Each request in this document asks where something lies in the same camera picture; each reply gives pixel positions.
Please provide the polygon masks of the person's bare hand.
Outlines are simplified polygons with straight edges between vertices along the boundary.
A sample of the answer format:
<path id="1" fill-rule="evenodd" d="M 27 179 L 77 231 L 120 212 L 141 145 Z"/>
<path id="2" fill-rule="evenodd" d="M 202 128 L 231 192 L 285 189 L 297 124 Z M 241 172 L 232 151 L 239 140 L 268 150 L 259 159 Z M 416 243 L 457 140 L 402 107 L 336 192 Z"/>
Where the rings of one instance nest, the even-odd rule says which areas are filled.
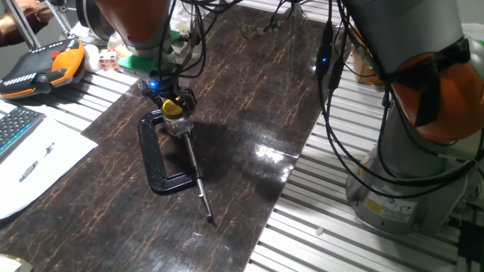
<path id="1" fill-rule="evenodd" d="M 39 22 L 48 22 L 54 16 L 39 0 L 16 0 L 16 3 L 24 16 L 33 15 Z"/>

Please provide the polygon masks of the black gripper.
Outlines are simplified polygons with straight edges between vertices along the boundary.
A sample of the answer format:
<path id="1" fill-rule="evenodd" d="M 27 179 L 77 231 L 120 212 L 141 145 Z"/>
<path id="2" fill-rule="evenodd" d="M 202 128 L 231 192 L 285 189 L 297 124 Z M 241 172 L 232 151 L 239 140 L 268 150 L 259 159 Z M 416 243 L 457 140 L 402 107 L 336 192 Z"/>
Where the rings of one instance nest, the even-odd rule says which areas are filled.
<path id="1" fill-rule="evenodd" d="M 163 108 L 164 99 L 171 100 L 183 109 L 187 117 L 190 117 L 197 107 L 197 99 L 194 92 L 190 88 L 180 87 L 177 78 L 151 81 L 150 99 L 159 110 Z"/>

